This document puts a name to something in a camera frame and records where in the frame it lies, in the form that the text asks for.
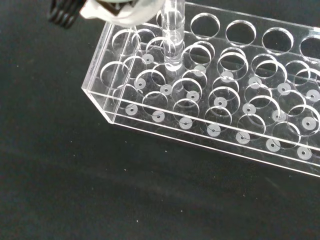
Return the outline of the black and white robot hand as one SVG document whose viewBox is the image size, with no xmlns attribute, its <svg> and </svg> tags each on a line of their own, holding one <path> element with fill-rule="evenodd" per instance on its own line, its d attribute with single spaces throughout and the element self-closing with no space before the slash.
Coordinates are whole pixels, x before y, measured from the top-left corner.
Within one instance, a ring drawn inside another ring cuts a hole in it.
<svg viewBox="0 0 320 240">
<path fill-rule="evenodd" d="M 52 0 L 47 19 L 64 29 L 70 28 L 78 16 L 131 28 L 152 19 L 164 3 L 163 0 Z"/>
</svg>

